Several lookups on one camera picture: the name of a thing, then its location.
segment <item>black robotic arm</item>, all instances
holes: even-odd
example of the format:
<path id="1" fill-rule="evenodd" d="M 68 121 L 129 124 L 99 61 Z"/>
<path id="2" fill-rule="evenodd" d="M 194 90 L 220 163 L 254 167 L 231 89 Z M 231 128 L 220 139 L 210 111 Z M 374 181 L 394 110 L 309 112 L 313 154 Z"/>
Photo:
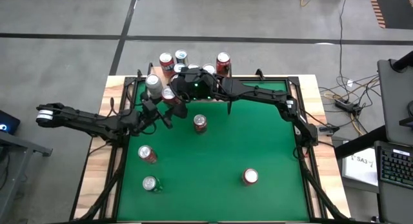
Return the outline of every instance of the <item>black robotic arm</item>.
<path id="1" fill-rule="evenodd" d="M 208 98 L 229 101 L 228 114 L 232 102 L 240 99 L 275 105 L 280 116 L 300 131 L 298 141 L 302 147 L 317 145 L 317 128 L 301 117 L 297 100 L 282 90 L 247 86 L 240 80 L 212 75 L 200 68 L 182 68 L 178 77 L 170 81 L 170 86 L 184 103 Z"/>
<path id="2" fill-rule="evenodd" d="M 110 103 L 112 113 L 114 100 L 111 99 Z M 119 142 L 119 138 L 127 134 L 138 136 L 157 119 L 162 119 L 168 128 L 172 128 L 171 110 L 163 116 L 156 108 L 156 103 L 150 99 L 143 100 L 141 105 L 142 111 L 122 110 L 115 116 L 100 116 L 66 107 L 61 103 L 50 103 L 36 108 L 39 111 L 36 122 L 40 127 L 68 127 L 80 130 L 92 137 L 99 136 L 107 143 Z"/>

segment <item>red soda can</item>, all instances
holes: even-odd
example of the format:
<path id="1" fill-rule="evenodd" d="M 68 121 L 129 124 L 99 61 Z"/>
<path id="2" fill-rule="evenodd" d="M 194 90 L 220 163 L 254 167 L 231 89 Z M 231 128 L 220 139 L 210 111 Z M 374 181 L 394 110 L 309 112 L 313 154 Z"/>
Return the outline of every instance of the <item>red soda can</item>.
<path id="1" fill-rule="evenodd" d="M 169 86 L 162 89 L 162 100 L 169 106 L 179 103 L 179 99 L 175 96 Z"/>
<path id="2" fill-rule="evenodd" d="M 242 180 L 245 185 L 252 185 L 258 181 L 258 172 L 252 168 L 245 169 Z"/>
<path id="3" fill-rule="evenodd" d="M 226 52 L 221 52 L 217 56 L 217 74 L 226 76 L 230 71 L 231 67 L 231 58 L 230 55 Z"/>
<path id="4" fill-rule="evenodd" d="M 159 62 L 161 63 L 162 71 L 166 76 L 172 76 L 174 73 L 174 58 L 169 53 L 162 53 L 159 56 Z"/>
<path id="5" fill-rule="evenodd" d="M 157 161 L 157 156 L 154 152 L 154 149 L 152 149 L 152 147 L 149 147 L 148 145 L 139 147 L 139 150 L 137 150 L 137 155 L 148 163 L 156 163 Z"/>
<path id="6" fill-rule="evenodd" d="M 194 117 L 194 129 L 198 134 L 202 134 L 207 131 L 207 118 L 198 114 Z"/>

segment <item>can lid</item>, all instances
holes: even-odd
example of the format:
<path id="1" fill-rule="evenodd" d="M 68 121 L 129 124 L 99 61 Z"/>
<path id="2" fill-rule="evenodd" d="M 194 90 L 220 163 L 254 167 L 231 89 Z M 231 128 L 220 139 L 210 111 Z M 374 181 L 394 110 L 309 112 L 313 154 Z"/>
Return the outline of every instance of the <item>can lid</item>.
<path id="1" fill-rule="evenodd" d="M 166 86 L 164 89 L 162 89 L 162 97 L 165 99 L 173 99 L 175 97 L 175 94 L 169 86 Z"/>
<path id="2" fill-rule="evenodd" d="M 188 55 L 187 52 L 184 51 L 184 50 L 177 50 L 177 51 L 175 52 L 175 57 L 176 57 L 177 59 L 184 59 L 187 55 Z"/>
<path id="3" fill-rule="evenodd" d="M 246 169 L 244 172 L 244 178 L 249 183 L 255 183 L 258 180 L 258 172 L 252 168 Z"/>
<path id="4" fill-rule="evenodd" d="M 183 63 L 177 63 L 177 64 L 175 64 L 175 66 L 174 66 L 174 71 L 175 71 L 176 73 L 180 73 L 180 72 L 181 72 L 181 69 L 182 69 L 184 66 L 185 66 L 185 64 L 183 64 Z"/>
<path id="5" fill-rule="evenodd" d="M 139 150 L 137 150 L 137 154 L 142 159 L 145 159 L 145 158 L 149 157 L 151 151 L 152 150 L 150 149 L 150 147 L 148 145 L 143 145 L 142 147 L 139 147 Z"/>
<path id="6" fill-rule="evenodd" d="M 199 65 L 190 64 L 190 65 L 188 65 L 188 68 L 189 68 L 189 69 L 191 69 L 191 68 L 199 68 Z"/>
<path id="7" fill-rule="evenodd" d="M 174 76 L 172 76 L 172 78 L 170 79 L 171 81 L 173 81 L 174 79 L 176 79 L 176 78 L 178 78 L 178 74 L 176 74 L 176 75 L 174 75 Z"/>
<path id="8" fill-rule="evenodd" d="M 202 115 L 202 114 L 198 114 L 194 117 L 194 123 L 195 125 L 204 125 L 207 122 L 207 118 Z"/>
<path id="9" fill-rule="evenodd" d="M 153 176 L 147 176 L 143 179 L 142 186 L 145 190 L 152 190 L 156 186 L 156 179 Z"/>
<path id="10" fill-rule="evenodd" d="M 150 74 L 145 80 L 147 85 L 156 85 L 158 81 L 159 77 L 155 74 Z"/>
<path id="11" fill-rule="evenodd" d="M 218 54 L 217 58 L 220 62 L 225 63 L 225 62 L 228 62 L 230 60 L 230 55 L 226 52 L 221 52 L 221 53 Z"/>
<path id="12" fill-rule="evenodd" d="M 209 72 L 209 74 L 215 74 L 215 67 L 212 64 L 205 64 L 202 67 L 204 70 L 206 70 L 207 72 Z"/>
<path id="13" fill-rule="evenodd" d="M 167 63 L 171 61 L 172 55 L 169 53 L 162 53 L 161 56 L 159 56 L 159 60 L 163 63 Z"/>

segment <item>power adapter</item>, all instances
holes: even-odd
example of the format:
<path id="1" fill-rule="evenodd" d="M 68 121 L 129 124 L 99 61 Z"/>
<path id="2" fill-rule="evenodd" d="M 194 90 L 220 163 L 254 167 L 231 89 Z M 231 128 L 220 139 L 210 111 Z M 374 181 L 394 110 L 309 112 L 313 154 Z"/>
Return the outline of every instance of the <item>power adapter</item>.
<path id="1" fill-rule="evenodd" d="M 335 106 L 345 112 L 348 112 L 349 114 L 353 114 L 354 117 L 359 116 L 362 110 L 362 108 L 357 104 L 353 104 L 343 98 L 336 99 Z"/>

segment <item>floor tile line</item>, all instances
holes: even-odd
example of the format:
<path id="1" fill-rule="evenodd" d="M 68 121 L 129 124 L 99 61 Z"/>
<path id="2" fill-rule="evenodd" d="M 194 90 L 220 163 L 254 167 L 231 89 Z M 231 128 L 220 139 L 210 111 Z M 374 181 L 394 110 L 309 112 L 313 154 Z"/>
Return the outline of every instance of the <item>floor tile line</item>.
<path id="1" fill-rule="evenodd" d="M 0 33 L 2 38 L 23 38 L 23 39 L 84 39 L 84 40 L 119 40 L 119 35 L 99 35 L 99 34 L 18 34 Z"/>
<path id="2" fill-rule="evenodd" d="M 117 68 L 118 68 L 119 62 L 121 60 L 123 47 L 125 45 L 126 35 L 128 34 L 130 24 L 132 22 L 132 17 L 133 17 L 134 12 L 135 12 L 136 3 L 137 3 L 137 0 L 131 0 L 130 1 L 128 13 L 127 13 L 126 19 L 125 19 L 125 23 L 123 24 L 121 39 L 119 40 L 119 42 L 117 44 L 114 60 L 112 61 L 112 65 L 110 66 L 110 71 L 109 71 L 110 76 L 116 75 Z"/>
<path id="3" fill-rule="evenodd" d="M 280 44 L 319 44 L 338 45 L 339 39 L 295 39 L 272 37 L 201 37 L 201 36 L 126 36 L 127 41 L 166 41 L 166 42 L 217 42 L 217 43 L 280 43 Z M 394 45 L 412 46 L 413 41 L 404 40 L 357 40 L 343 39 L 343 45 Z"/>

